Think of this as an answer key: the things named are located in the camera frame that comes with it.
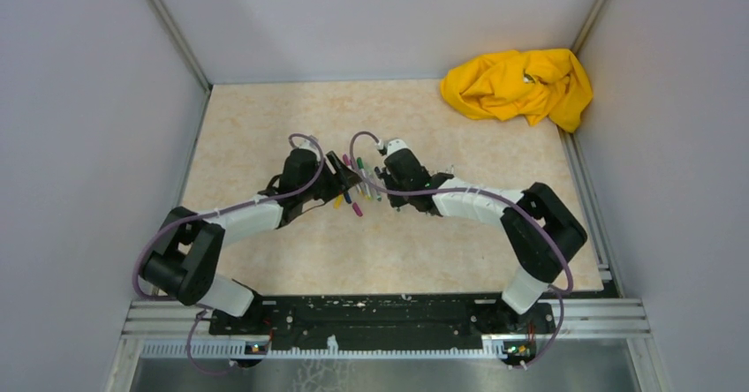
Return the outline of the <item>yellow pen cap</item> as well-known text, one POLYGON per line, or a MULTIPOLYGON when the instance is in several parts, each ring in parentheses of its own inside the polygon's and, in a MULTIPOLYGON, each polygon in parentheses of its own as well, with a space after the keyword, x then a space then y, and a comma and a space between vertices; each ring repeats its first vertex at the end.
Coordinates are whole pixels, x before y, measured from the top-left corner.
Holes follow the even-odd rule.
POLYGON ((335 209, 340 208, 343 202, 344 202, 344 196, 338 195, 333 202, 333 208, 335 209))

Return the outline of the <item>purple pen cap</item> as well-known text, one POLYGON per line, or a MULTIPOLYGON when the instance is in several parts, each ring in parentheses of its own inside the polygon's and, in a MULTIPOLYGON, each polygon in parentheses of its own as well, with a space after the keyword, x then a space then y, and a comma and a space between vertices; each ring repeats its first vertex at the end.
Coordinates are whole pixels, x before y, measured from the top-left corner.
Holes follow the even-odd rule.
POLYGON ((353 209, 353 212, 356 214, 356 216, 358 216, 358 217, 362 217, 363 216, 363 212, 362 212, 361 208, 359 207, 358 203, 353 202, 352 203, 352 209, 353 209))

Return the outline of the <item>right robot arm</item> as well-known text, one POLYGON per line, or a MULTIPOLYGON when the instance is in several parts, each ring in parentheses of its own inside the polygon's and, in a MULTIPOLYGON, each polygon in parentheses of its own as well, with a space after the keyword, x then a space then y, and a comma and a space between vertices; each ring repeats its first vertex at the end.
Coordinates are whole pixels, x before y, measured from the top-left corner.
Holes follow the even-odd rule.
POLYGON ((378 176, 391 206, 406 205, 433 216, 473 220, 501 229, 519 267, 502 292, 497 319, 509 332, 521 331, 531 307, 559 275, 571 276, 569 263, 588 235, 550 186, 536 182, 525 190, 470 184, 451 173, 430 173, 406 145, 381 150, 378 176))

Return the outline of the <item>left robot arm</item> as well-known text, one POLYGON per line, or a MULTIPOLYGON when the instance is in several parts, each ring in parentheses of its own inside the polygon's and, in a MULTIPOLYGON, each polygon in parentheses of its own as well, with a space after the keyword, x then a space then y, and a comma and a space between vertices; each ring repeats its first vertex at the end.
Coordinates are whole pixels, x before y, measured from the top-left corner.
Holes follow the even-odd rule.
POLYGON ((204 214, 173 208, 146 246, 136 280, 151 283, 166 300, 217 309, 245 334, 258 331, 265 311, 256 292, 217 273, 223 248, 277 230, 302 215, 307 202, 326 204, 358 185, 361 177, 334 153, 293 149, 280 174, 249 201, 204 214))

